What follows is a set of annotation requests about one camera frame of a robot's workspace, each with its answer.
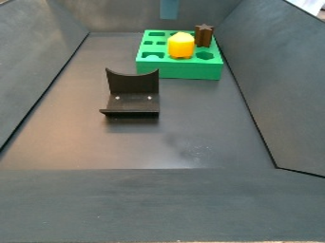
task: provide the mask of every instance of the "yellow cylinder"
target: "yellow cylinder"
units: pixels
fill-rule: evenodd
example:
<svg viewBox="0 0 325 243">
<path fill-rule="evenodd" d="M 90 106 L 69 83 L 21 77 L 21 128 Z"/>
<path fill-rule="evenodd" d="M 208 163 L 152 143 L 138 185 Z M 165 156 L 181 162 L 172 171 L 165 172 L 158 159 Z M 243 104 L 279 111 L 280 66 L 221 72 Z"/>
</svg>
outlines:
<svg viewBox="0 0 325 243">
<path fill-rule="evenodd" d="M 177 32 L 167 39 L 167 53 L 171 58 L 189 58 L 193 52 L 193 37 Z"/>
</svg>

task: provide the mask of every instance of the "black holder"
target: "black holder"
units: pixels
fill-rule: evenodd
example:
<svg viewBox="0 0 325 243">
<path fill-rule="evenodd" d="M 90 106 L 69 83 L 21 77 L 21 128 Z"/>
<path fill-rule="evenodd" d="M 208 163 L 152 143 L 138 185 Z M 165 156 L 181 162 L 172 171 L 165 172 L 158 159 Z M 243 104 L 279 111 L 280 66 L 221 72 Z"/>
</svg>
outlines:
<svg viewBox="0 0 325 243">
<path fill-rule="evenodd" d="M 110 96 L 105 116 L 158 116 L 158 70 L 140 75 L 126 75 L 105 68 Z"/>
</svg>

